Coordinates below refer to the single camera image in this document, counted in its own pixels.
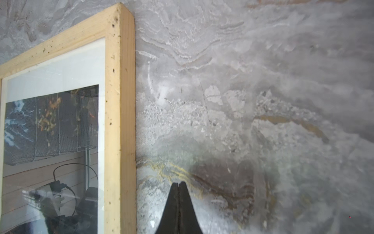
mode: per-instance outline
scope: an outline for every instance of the gray marble wall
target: gray marble wall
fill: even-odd
[[[0,63],[114,4],[1,0]],[[138,233],[187,182],[216,233],[374,232],[374,2],[124,1]]]

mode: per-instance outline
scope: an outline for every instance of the wire mesh basket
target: wire mesh basket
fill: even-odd
[[[97,148],[99,86],[6,103],[4,163]]]

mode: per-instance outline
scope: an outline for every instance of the wall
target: wall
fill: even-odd
[[[84,163],[84,153],[73,153],[69,155],[57,156],[73,157],[73,159],[61,161],[58,163],[37,167],[40,162],[33,162],[37,167],[32,170],[26,170],[17,174],[5,176],[3,178],[3,195],[2,195],[2,213],[0,232],[5,233],[10,229],[25,222],[31,222],[43,218],[39,211],[34,209],[28,202],[28,192],[53,182],[53,170],[67,163]],[[98,172],[97,153],[91,154],[91,166]],[[76,194],[78,202],[84,195],[84,166],[67,165],[56,170],[56,180],[67,184]],[[94,173],[90,173],[90,186],[97,187],[97,178]],[[75,208],[75,199],[71,191],[63,189],[61,196],[65,199],[62,201],[61,215],[71,216]]]
[[[2,1],[0,63],[115,2]],[[138,233],[181,180],[203,233],[373,233],[373,1],[122,2]]]

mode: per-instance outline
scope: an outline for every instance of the framed picture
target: framed picture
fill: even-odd
[[[135,234],[129,10],[118,3],[35,46],[0,65],[0,80],[0,232]]]

